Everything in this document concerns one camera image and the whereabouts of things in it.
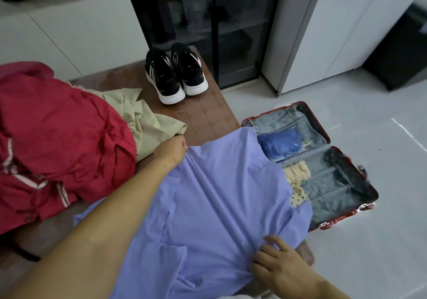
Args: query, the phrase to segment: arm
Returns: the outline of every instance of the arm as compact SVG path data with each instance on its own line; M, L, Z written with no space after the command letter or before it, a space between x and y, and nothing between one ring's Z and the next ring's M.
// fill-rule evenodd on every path
M323 279L277 236L264 237L279 249L264 243L252 259L250 270L281 299L350 299Z
M108 298L160 183L186 150L183 136L160 144L147 167L99 204L4 298Z

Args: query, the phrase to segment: brown table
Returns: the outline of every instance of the brown table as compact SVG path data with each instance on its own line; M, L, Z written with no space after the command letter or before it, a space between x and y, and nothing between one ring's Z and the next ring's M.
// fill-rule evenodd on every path
M108 91L121 88L142 88L140 98L144 99L154 113L176 118L188 124L185 138L189 146L199 146L207 141L216 140L235 129L238 129L236 118L227 105L205 62L198 54L203 72L209 84L206 92L198 96L187 96L175 105L163 105L154 87L145 75L144 61L88 75L72 81L87 89ZM151 160L151 157L140 161L137 170ZM73 228L73 216L82 212L88 204L80 202L68 207L61 214L43 222L35 221L14 229L3 235L3 244L12 242L26 251L43 257L64 239ZM0 296L9 286L21 279L36 263L23 259L8 248L0 249ZM314 258L307 244L302 243L297 252L309 263ZM253 284L248 293L258 293L264 287Z

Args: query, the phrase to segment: black sneaker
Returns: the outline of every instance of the black sneaker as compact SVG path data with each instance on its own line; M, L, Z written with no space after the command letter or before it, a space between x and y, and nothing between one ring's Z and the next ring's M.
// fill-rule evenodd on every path
M145 73L148 81L156 88L160 101L172 105L185 98L185 92L176 78L168 55L153 47L147 53Z
M170 49L173 68L182 82L185 93L195 96L205 92L208 84L201 70L201 62L197 55L186 45L174 43Z

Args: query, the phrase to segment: open suitcase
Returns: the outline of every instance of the open suitcase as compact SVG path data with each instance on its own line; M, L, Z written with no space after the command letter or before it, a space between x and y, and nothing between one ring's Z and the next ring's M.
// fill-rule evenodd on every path
M310 231L329 229L359 211L374 207L378 193L369 182L366 171L362 166L355 167L349 157L330 145L329 136L305 102L295 102L247 118L242 126L256 129L264 153L281 167L300 161L307 164L311 178L303 181L301 186L312 204ZM279 136L299 142L295 142L293 150L288 148L285 155L277 155L269 150L269 143L273 144L269 139L272 134L276 134L276 140Z

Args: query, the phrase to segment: red object on countertop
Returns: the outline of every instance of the red object on countertop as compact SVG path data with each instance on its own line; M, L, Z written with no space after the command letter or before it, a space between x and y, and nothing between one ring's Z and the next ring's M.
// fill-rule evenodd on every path
M0 234L93 203L135 172L136 145L102 98L40 62L0 66Z

